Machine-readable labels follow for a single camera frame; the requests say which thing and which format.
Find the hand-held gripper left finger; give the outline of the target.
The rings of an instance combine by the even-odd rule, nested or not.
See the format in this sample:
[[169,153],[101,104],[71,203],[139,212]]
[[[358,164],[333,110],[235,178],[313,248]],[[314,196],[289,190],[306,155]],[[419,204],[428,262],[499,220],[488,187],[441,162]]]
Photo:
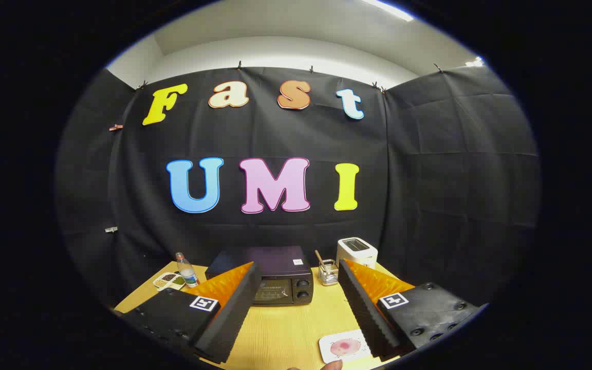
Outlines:
[[188,292],[165,288],[120,318],[176,354],[225,363],[260,283],[248,262]]

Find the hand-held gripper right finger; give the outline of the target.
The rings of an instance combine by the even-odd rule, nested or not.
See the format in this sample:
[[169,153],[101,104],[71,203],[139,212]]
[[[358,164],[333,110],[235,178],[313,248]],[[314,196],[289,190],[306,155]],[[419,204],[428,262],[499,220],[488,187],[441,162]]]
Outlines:
[[343,258],[338,281],[373,357],[409,357],[474,320],[481,306],[437,283],[414,286]]

